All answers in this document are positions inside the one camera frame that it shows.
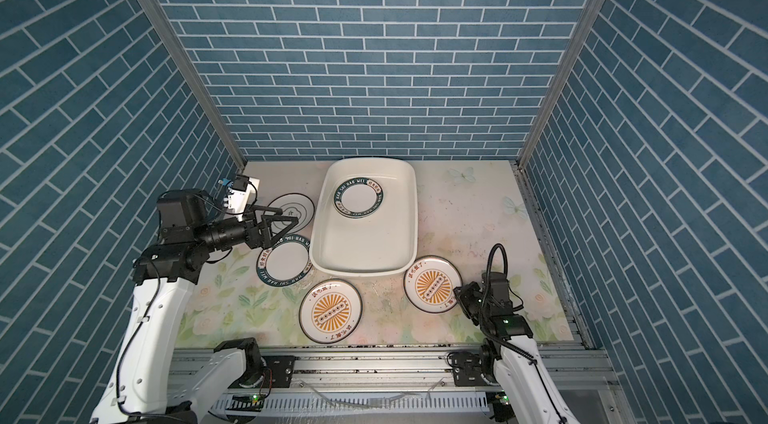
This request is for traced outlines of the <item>orange sunburst plate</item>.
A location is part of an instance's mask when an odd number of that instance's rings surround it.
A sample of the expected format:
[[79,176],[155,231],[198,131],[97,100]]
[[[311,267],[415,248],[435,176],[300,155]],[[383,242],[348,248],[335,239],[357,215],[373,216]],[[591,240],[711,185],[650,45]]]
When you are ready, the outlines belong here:
[[437,256],[418,258],[403,279],[405,296],[422,312],[442,314],[457,305],[454,289],[463,285],[458,269]]
[[336,344],[348,338],[362,318],[358,290],[344,280],[326,280],[311,288],[299,308],[299,325],[317,344]]

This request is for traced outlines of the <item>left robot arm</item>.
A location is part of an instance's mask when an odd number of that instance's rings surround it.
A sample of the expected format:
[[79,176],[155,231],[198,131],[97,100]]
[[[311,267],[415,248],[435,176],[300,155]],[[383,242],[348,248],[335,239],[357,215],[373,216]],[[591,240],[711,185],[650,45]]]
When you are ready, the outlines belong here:
[[247,206],[212,221],[207,192],[175,190],[157,200],[159,238],[134,263],[125,338],[93,423],[198,423],[233,384],[260,384],[266,364],[253,338],[228,340],[174,397],[168,377],[185,308],[214,252],[245,244],[270,249],[298,223],[279,208]]

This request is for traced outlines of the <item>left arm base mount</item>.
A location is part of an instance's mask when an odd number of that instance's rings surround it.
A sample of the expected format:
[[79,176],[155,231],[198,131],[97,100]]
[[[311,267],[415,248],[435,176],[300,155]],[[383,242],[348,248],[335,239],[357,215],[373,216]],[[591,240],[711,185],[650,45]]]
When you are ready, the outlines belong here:
[[268,389],[287,389],[291,385],[296,358],[290,355],[266,356],[262,358],[260,370],[244,383],[235,381],[230,390],[245,389],[250,391]]

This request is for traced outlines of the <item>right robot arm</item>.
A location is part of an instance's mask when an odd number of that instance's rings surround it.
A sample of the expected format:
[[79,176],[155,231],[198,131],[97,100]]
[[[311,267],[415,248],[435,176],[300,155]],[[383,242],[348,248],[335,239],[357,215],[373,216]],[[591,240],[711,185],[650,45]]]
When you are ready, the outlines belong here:
[[480,283],[454,289],[464,315],[478,327],[484,340],[479,352],[454,367],[468,374],[468,364],[483,381],[497,384],[502,394],[492,401],[494,419],[519,423],[576,423],[575,414],[556,388],[533,338],[520,314],[522,307],[510,297],[507,278],[490,271]]

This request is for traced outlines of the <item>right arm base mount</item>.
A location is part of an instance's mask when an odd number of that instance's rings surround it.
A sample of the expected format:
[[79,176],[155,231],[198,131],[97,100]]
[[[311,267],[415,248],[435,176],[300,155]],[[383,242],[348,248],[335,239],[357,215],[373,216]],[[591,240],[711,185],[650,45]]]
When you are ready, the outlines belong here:
[[493,386],[495,380],[484,372],[482,359],[468,351],[452,351],[446,354],[445,363],[450,368],[456,387]]

